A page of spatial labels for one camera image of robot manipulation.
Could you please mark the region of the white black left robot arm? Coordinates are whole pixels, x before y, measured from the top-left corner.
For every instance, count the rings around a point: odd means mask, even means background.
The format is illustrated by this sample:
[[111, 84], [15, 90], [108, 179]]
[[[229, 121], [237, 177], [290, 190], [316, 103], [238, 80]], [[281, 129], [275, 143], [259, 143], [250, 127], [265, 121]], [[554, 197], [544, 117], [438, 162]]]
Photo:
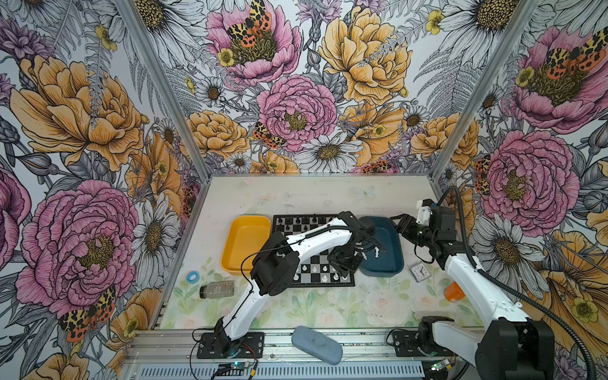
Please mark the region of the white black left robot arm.
[[356, 218], [351, 212], [341, 212], [300, 234], [271, 234], [262, 249], [250, 256], [253, 267], [246, 277], [249, 285], [237, 306], [215, 324], [215, 350], [223, 354], [236, 350], [264, 305], [291, 286], [300, 264], [324, 251], [329, 253], [329, 266], [340, 277], [347, 277], [366, 257], [385, 253], [386, 248], [375, 238], [370, 218]]

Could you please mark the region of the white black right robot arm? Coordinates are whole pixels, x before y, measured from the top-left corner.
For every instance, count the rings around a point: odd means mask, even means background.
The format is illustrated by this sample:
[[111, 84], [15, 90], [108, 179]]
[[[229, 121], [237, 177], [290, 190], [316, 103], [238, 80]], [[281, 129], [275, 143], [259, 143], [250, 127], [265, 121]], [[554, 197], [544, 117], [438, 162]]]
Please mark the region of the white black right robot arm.
[[478, 370], [482, 379], [551, 379], [554, 332], [533, 321], [503, 288], [486, 279], [481, 262], [459, 240], [456, 216], [430, 199], [417, 205], [418, 215], [398, 215], [391, 223], [415, 247], [431, 257], [459, 286], [481, 318], [484, 332], [472, 332], [452, 319], [424, 317], [416, 343], [424, 354], [449, 352]]

